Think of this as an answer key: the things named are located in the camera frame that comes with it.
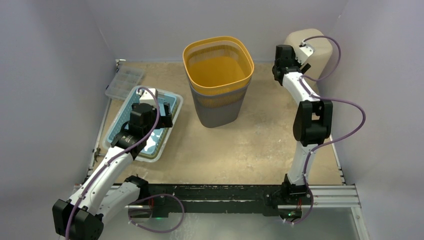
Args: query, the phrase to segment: cable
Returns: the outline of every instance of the cable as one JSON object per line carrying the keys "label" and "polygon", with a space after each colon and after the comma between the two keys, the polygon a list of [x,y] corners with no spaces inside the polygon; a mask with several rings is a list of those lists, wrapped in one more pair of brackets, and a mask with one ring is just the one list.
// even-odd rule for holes
{"label": "cable", "polygon": [[160,111],[159,111],[159,103],[158,100],[156,99],[155,95],[153,94],[153,92],[151,92],[147,87],[141,86],[139,88],[139,90],[145,90],[147,91],[150,95],[152,95],[153,99],[154,99],[154,103],[156,104],[156,120],[154,121],[153,127],[150,129],[150,131],[146,134],[146,136],[144,136],[140,141],[136,142],[134,145],[126,148],[125,150],[121,151],[120,153],[116,154],[115,156],[111,157],[109,161],[107,161],[107,164],[103,164],[103,166],[99,169],[99,171],[97,171],[97,173],[93,176],[93,178],[91,179],[91,181],[89,181],[87,183],[87,186],[85,187],[85,189],[82,191],[81,196],[78,198],[78,200],[76,200],[72,211],[70,212],[69,218],[67,220],[67,224],[66,224],[66,230],[65,230],[65,240],[69,240],[69,233],[70,233],[70,229],[71,229],[71,223],[72,220],[74,218],[75,212],[77,211],[78,206],[80,205],[82,199],[84,198],[84,196],[87,194],[87,192],[89,191],[90,187],[93,185],[93,183],[97,180],[97,178],[100,176],[100,174],[108,167],[108,165],[110,165],[113,161],[115,161],[115,159],[117,159],[118,157],[120,157],[121,155],[128,153],[129,151],[131,151],[132,149],[134,149],[135,147],[137,147],[139,144],[141,144],[142,142],[146,141],[150,135],[152,134],[153,130],[155,130],[156,126],[158,125],[159,122],[159,117],[160,117]]}
{"label": "cable", "polygon": [[277,194],[278,192],[280,192],[281,191],[281,188],[280,189],[278,189],[277,191],[275,191],[273,194],[271,194],[271,198],[275,195],[275,194]]}
{"label": "cable", "polygon": [[343,140],[343,139],[346,139],[346,138],[348,138],[348,137],[350,137],[350,136],[352,136],[354,133],[356,133],[359,129],[361,129],[362,128],[362,126],[364,125],[364,123],[365,123],[365,120],[367,119],[367,116],[366,116],[366,114],[365,114],[365,110],[361,107],[361,106],[359,106],[358,104],[356,104],[356,103],[354,103],[354,102],[351,102],[351,101],[348,101],[348,100],[343,100],[343,99],[339,99],[339,98],[333,98],[333,97],[322,97],[322,96],[317,96],[317,95],[314,95],[314,94],[311,94],[311,91],[309,91],[309,89],[306,87],[306,85],[305,85],[305,83],[304,83],[304,78],[307,78],[307,79],[309,79],[309,80],[312,80],[312,81],[314,81],[314,82],[320,82],[320,81],[322,81],[322,80],[324,80],[324,79],[326,79],[326,78],[328,78],[331,74],[333,74],[334,73],[334,71],[336,70],[336,68],[339,66],[339,63],[340,63],[340,59],[341,59],[341,57],[342,57],[342,49],[340,48],[340,45],[339,45],[339,43],[334,39],[334,38],[332,38],[332,37],[329,37],[329,36],[311,36],[311,37],[308,37],[308,38],[305,38],[303,41],[302,41],[302,44],[304,45],[305,44],[305,42],[306,41],[308,41],[308,40],[311,40],[311,39],[317,39],[317,38],[325,38],[325,39],[329,39],[329,40],[331,40],[336,46],[337,46],[337,49],[338,49],[338,58],[337,58],[337,62],[335,63],[335,66],[334,66],[334,68],[330,71],[330,73],[329,74],[327,74],[326,76],[324,76],[324,77],[321,77],[321,78],[319,78],[319,79],[314,79],[314,78],[312,78],[312,77],[310,77],[310,76],[308,76],[308,75],[305,75],[305,74],[303,74],[302,76],[300,76],[300,78],[299,78],[299,82],[300,82],[300,84],[302,85],[302,87],[305,89],[305,91],[312,97],[312,98],[316,98],[316,99],[319,99],[319,100],[327,100],[327,101],[334,101],[334,102],[339,102],[339,103],[344,103],[344,104],[349,104],[349,105],[352,105],[352,106],[354,106],[355,108],[357,108],[357,109],[359,109],[359,111],[361,112],[361,114],[362,114],[362,121],[360,122],[360,124],[353,130],[353,131],[351,131],[351,132],[349,132],[348,134],[346,134],[346,135],[344,135],[344,136],[342,136],[342,137],[339,137],[339,138],[337,138],[337,139],[334,139],[334,140],[332,140],[332,141],[328,141],[328,142],[325,142],[325,143],[323,143],[323,144],[321,144],[321,145],[318,145],[318,146],[316,146],[316,147],[314,147],[314,148],[312,148],[309,152],[308,152],[308,154],[307,154],[307,156],[306,156],[306,161],[305,161],[305,164],[304,164],[304,166],[303,166],[303,181],[304,181],[304,183],[305,183],[305,186],[306,186],[306,188],[307,188],[307,191],[309,192],[309,194],[310,194],[310,208],[307,210],[307,212],[304,214],[304,216],[302,216],[302,218],[300,218],[299,220],[297,220],[296,222],[294,222],[294,221],[292,221],[291,222],[291,224],[298,224],[298,223],[301,223],[301,222],[303,222],[308,216],[309,216],[309,214],[312,212],[312,208],[313,208],[313,205],[314,205],[314,195],[312,194],[312,191],[311,191],[311,188],[309,187],[309,184],[308,184],[308,182],[307,182],[307,179],[306,179],[306,171],[307,171],[307,166],[308,166],[308,162],[309,162],[309,159],[311,158],[311,155],[312,155],[312,153],[314,153],[315,151],[317,151],[318,149],[320,149],[320,148],[322,148],[322,147],[325,147],[325,146],[327,146],[327,145],[330,145],[330,144],[333,144],[333,143],[337,143],[337,142],[339,142],[339,141],[341,141],[341,140]]}
{"label": "cable", "polygon": [[131,219],[130,210],[128,210],[128,219],[129,219],[128,224],[131,223],[131,224],[133,224],[136,227],[139,227],[141,229],[144,229],[144,230],[147,230],[149,232],[156,233],[156,234],[166,234],[166,233],[170,233],[170,232],[174,231],[175,229],[177,229],[183,223],[183,219],[184,219],[184,214],[185,213],[184,213],[183,203],[176,196],[171,195],[171,194],[167,194],[167,193],[162,193],[162,194],[157,194],[157,195],[153,195],[153,196],[149,196],[149,197],[146,197],[146,198],[137,200],[137,201],[133,202],[132,204],[142,203],[142,202],[144,202],[146,200],[150,200],[150,199],[153,199],[153,198],[156,198],[156,197],[160,197],[160,196],[171,197],[171,198],[175,199],[179,203],[179,205],[181,206],[182,215],[181,215],[181,219],[179,220],[179,222],[177,223],[176,226],[174,226],[173,228],[171,228],[169,230],[154,230],[154,229],[151,229],[151,228],[142,226],[142,225],[136,223],[135,221],[133,221]]}
{"label": "cable", "polygon": [[305,38],[303,41],[302,41],[302,45],[304,45],[305,44],[305,42],[306,41],[309,41],[309,40],[311,40],[311,39],[319,39],[319,38],[323,38],[323,39],[329,39],[329,40],[331,40],[336,46],[337,46],[337,50],[338,50],[338,57],[337,57],[337,62],[335,63],[335,65],[334,65],[334,68],[326,75],[326,76],[323,76],[323,77],[321,77],[321,78],[318,78],[318,79],[314,79],[314,78],[312,78],[312,77],[310,77],[310,76],[308,76],[308,75],[302,75],[302,77],[304,77],[304,78],[307,78],[307,79],[309,79],[309,80],[312,80],[312,81],[314,81],[314,82],[319,82],[319,81],[322,81],[322,80],[324,80],[324,79],[326,79],[326,78],[328,78],[330,75],[332,75],[333,73],[334,73],[334,71],[337,69],[337,67],[339,66],[339,63],[340,63],[340,59],[342,58],[342,48],[340,47],[340,45],[339,45],[339,43],[334,39],[334,38],[332,38],[332,37],[330,37],[330,36],[310,36],[310,37],[308,37],[308,38]]}

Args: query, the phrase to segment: gray bin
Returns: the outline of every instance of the gray bin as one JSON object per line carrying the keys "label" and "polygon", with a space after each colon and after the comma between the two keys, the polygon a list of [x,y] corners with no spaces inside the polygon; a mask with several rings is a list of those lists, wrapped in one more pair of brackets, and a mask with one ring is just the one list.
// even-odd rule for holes
{"label": "gray bin", "polygon": [[194,107],[201,124],[207,128],[216,128],[235,121],[239,116],[250,83],[251,80],[246,86],[223,94],[203,95],[198,93],[188,80]]}

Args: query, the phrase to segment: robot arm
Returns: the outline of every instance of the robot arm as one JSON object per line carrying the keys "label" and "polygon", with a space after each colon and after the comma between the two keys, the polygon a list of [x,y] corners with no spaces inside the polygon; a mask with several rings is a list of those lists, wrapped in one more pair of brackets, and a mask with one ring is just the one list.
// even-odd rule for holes
{"label": "robot arm", "polygon": [[[150,91],[154,96],[148,92],[139,93],[140,103],[132,105],[129,121],[122,125],[121,131],[114,137],[111,147],[94,173],[68,200],[58,199],[53,205],[53,220],[57,234],[66,235],[68,220],[72,218],[69,228],[71,239],[98,239],[104,224],[126,205],[145,198],[148,194],[145,191],[148,182],[130,176],[117,190],[107,195],[118,176],[146,146],[147,139],[139,145],[136,143],[150,133],[156,121],[157,111],[161,111],[163,115],[159,117],[156,129],[173,126],[169,105],[165,103],[159,109],[155,108],[153,97],[156,97],[157,91],[155,89]],[[122,154],[131,146],[134,146],[132,150]]]}
{"label": "robot arm", "polygon": [[[293,163],[284,178],[283,185],[289,195],[303,195],[306,192],[305,180],[315,158],[312,153],[304,172],[306,158],[311,149],[324,143],[330,136],[333,104],[312,96],[319,96],[305,82],[302,77],[311,67],[302,65],[314,53],[314,48],[308,44],[300,46],[278,45],[275,51],[275,62],[272,72],[274,79],[285,87],[298,105],[293,124],[293,135],[297,140]],[[313,114],[319,119],[312,119]]]}

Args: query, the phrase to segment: basket rim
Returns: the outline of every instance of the basket rim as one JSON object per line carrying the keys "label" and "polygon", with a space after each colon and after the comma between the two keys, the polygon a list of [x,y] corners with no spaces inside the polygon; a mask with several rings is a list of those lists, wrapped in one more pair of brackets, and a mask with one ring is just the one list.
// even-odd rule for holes
{"label": "basket rim", "polygon": [[249,81],[246,83],[246,85],[244,85],[244,86],[242,86],[242,87],[240,87],[240,88],[238,88],[238,89],[235,89],[235,90],[232,90],[232,91],[228,91],[228,92],[224,92],[224,93],[220,93],[220,94],[216,94],[216,95],[207,95],[207,94],[203,94],[203,93],[201,93],[201,92],[198,92],[196,89],[195,89],[195,87],[193,86],[193,84],[192,84],[192,81],[188,81],[188,85],[190,86],[190,89],[192,89],[192,90],[194,90],[194,92],[199,96],[199,97],[202,97],[202,98],[210,98],[210,99],[216,99],[216,98],[220,98],[220,97],[225,97],[225,96],[228,96],[228,95],[231,95],[231,94],[234,94],[235,92],[241,92],[241,91],[243,91],[244,89],[246,89],[247,90],[247,88],[249,87],[249,85],[251,84],[251,82],[252,82],[252,80],[251,79],[249,79]]}
{"label": "basket rim", "polygon": [[[235,82],[231,82],[231,83],[227,83],[227,84],[220,85],[220,86],[202,86],[202,85],[199,85],[195,81],[192,80],[192,77],[190,76],[189,70],[187,69],[186,59],[184,58],[184,55],[186,54],[186,52],[189,49],[191,49],[193,47],[193,45],[213,43],[213,42],[216,42],[215,40],[216,41],[230,41],[230,42],[233,42],[233,43],[237,44],[241,48],[241,50],[243,51],[243,53],[246,55],[247,61],[249,62],[250,67],[251,67],[251,72],[250,72],[250,74],[247,77],[245,77],[245,78],[243,78],[241,80],[238,80],[238,81],[235,81]],[[229,87],[229,86],[231,86],[233,84],[237,84],[237,83],[246,81],[247,79],[249,79],[250,77],[252,77],[253,72],[255,70],[255,64],[253,63],[252,57],[251,57],[248,49],[242,43],[242,41],[238,40],[237,38],[235,38],[233,36],[215,36],[215,37],[210,37],[210,38],[206,38],[206,39],[203,39],[203,40],[199,40],[199,41],[195,41],[195,42],[190,43],[188,46],[186,46],[184,48],[184,51],[182,51],[182,62],[184,63],[185,73],[187,74],[189,81],[192,84],[196,85],[197,87],[200,87],[200,88],[203,88],[203,89],[208,89],[208,90]]]}

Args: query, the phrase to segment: beige container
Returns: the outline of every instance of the beige container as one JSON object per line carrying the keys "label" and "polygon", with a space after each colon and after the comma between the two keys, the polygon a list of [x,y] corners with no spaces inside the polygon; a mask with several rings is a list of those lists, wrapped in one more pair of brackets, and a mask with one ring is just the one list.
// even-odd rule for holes
{"label": "beige container", "polygon": [[[290,33],[284,41],[285,45],[293,46],[298,48],[302,40],[312,36],[322,36],[323,33],[317,29],[309,28],[300,31],[294,31]],[[314,38],[307,41],[315,49],[315,52],[307,59],[306,64],[310,64],[311,67],[306,72],[306,75],[313,79],[318,79],[323,73],[332,53],[333,46],[326,38]],[[314,91],[317,91],[316,83],[306,78],[306,82],[311,86]]]}

